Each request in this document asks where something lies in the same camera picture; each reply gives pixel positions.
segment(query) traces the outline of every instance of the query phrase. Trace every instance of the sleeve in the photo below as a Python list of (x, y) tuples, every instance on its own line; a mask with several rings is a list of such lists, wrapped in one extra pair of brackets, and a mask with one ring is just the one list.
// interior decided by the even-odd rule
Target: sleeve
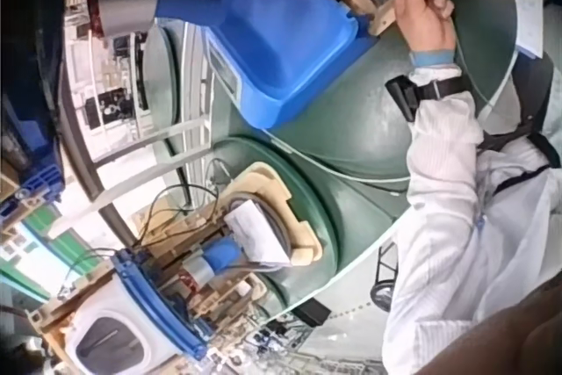
[[(423, 85), (459, 75), (453, 65), (417, 69), (410, 79)], [(383, 342), (391, 374), (418, 371), (468, 327), (463, 315), (444, 315), (478, 256), (472, 228), (483, 133), (474, 109), (469, 92), (425, 100), (411, 127), (407, 199), (414, 216), (394, 236), (399, 274)]]

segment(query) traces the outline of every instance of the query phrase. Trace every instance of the cuff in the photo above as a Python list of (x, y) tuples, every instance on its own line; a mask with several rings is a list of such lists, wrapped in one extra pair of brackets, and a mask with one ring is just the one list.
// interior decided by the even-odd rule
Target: cuff
[(410, 59), (417, 68), (455, 63), (454, 50), (435, 50), (432, 52), (412, 52)]
[(432, 81), (443, 81), (445, 79), (456, 78), (461, 76), (463, 72), (457, 65), (442, 65), (433, 66), (430, 68), (417, 68), (414, 69), (409, 75), (410, 81), (415, 83), (418, 87), (427, 85)]

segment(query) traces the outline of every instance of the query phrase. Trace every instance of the white cable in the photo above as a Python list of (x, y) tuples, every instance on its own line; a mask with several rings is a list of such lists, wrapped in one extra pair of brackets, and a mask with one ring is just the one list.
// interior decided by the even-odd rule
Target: white cable
[(410, 180), (410, 176), (395, 177), (394, 179), (370, 179), (370, 178), (354, 177), (354, 176), (346, 175), (346, 174), (341, 173), (339, 171), (330, 169), (329, 167), (325, 166), (321, 162), (317, 162), (316, 160), (314, 160), (309, 155), (301, 153), (296, 148), (287, 144), (285, 141), (281, 141), (277, 136), (275, 136), (271, 132), (268, 132), (266, 130), (263, 130), (263, 132), (266, 133), (271, 138), (271, 141), (273, 141), (274, 144), (276, 144), (278, 147), (282, 148), (288, 154), (296, 154), (300, 158), (303, 158), (304, 160), (310, 162), (312, 165), (318, 167), (319, 169), (322, 169), (322, 170), (326, 171), (330, 175), (340, 177), (341, 179), (350, 180), (352, 182), (359, 182), (361, 184), (399, 184), (399, 183), (407, 182), (407, 181)]

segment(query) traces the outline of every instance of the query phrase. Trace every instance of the hand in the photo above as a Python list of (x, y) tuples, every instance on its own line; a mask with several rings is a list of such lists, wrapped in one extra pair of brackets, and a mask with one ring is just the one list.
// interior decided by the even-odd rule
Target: hand
[(394, 0), (396, 21), (413, 52), (455, 50), (451, 0)]

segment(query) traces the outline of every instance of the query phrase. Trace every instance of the blue plastic bracket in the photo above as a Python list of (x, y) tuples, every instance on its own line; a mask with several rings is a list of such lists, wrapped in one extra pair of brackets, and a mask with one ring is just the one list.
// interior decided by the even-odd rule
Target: blue plastic bracket
[(121, 283), (146, 316), (182, 352), (201, 360), (207, 352), (206, 342), (187, 325), (187, 321), (172, 309), (154, 284), (134, 262), (134, 256), (126, 249), (112, 257)]

